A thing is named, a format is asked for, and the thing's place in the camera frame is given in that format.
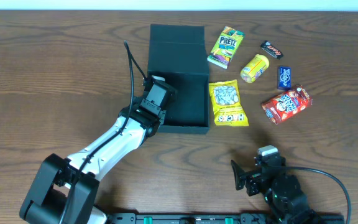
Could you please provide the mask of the black box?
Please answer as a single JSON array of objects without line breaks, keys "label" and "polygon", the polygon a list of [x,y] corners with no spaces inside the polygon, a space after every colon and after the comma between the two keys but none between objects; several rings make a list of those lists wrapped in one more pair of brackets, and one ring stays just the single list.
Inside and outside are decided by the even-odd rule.
[{"label": "black box", "polygon": [[147,73],[177,90],[167,108],[161,133],[209,131],[209,67],[203,26],[150,25]]}]

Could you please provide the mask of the yellow Hacks candy bag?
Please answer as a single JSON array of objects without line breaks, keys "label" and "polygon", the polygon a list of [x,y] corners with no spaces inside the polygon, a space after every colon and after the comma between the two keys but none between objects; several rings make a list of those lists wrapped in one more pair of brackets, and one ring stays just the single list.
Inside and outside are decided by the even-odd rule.
[{"label": "yellow Hacks candy bag", "polygon": [[216,126],[248,126],[248,118],[241,105],[237,80],[209,84],[214,123]]}]

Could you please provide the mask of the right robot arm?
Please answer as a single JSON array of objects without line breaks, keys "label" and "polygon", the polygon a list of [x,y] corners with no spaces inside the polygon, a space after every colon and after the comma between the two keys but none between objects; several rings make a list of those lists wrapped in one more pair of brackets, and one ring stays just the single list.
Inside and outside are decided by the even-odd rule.
[{"label": "right robot arm", "polygon": [[286,173],[286,159],[279,153],[257,156],[255,170],[244,171],[231,161],[236,190],[246,189],[248,196],[262,194],[277,223],[319,224],[325,221],[310,208],[295,175]]}]

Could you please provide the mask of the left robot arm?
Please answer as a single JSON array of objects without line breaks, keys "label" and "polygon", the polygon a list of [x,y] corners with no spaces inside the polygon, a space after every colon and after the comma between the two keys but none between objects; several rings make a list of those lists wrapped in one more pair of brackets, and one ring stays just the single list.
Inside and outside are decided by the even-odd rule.
[{"label": "left robot arm", "polygon": [[163,79],[144,82],[141,97],[123,108],[113,126],[84,149],[40,165],[19,216],[28,223],[107,223],[94,205],[100,181],[128,153],[152,137],[177,91]]}]

